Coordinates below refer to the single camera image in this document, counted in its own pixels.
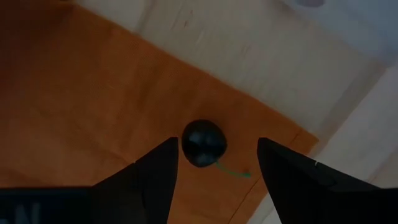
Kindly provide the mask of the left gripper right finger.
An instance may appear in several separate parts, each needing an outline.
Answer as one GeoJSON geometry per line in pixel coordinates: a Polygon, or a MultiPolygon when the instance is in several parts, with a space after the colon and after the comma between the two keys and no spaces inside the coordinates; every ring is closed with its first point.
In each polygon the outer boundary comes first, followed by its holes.
{"type": "Polygon", "coordinates": [[[282,224],[367,224],[378,187],[268,138],[259,138],[262,178],[282,224]]]}

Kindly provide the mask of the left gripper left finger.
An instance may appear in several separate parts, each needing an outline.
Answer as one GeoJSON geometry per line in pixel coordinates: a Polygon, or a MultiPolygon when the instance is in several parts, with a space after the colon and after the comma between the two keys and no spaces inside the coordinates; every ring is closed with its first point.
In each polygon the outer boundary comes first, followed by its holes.
{"type": "Polygon", "coordinates": [[[92,224],[167,224],[178,173],[171,137],[92,188],[92,224]]]}

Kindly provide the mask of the small dark plum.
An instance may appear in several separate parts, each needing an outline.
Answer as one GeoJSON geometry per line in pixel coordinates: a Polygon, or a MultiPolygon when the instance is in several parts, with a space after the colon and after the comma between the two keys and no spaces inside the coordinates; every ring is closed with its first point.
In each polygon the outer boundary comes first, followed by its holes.
{"type": "Polygon", "coordinates": [[[236,177],[250,178],[250,172],[235,172],[221,165],[219,159],[228,147],[226,137],[215,123],[196,119],[186,125],[181,138],[182,151],[189,163],[198,168],[213,164],[223,172],[236,177]]]}

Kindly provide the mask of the orange cloth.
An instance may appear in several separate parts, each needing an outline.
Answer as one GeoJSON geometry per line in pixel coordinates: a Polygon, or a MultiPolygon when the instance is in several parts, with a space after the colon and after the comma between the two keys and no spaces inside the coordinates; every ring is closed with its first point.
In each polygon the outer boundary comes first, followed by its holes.
{"type": "Polygon", "coordinates": [[[179,159],[169,224],[246,223],[267,190],[257,140],[317,142],[285,116],[71,1],[0,0],[0,185],[86,185],[195,119],[224,132],[221,163],[179,159]],[[249,178],[235,172],[249,172],[249,178]]]}

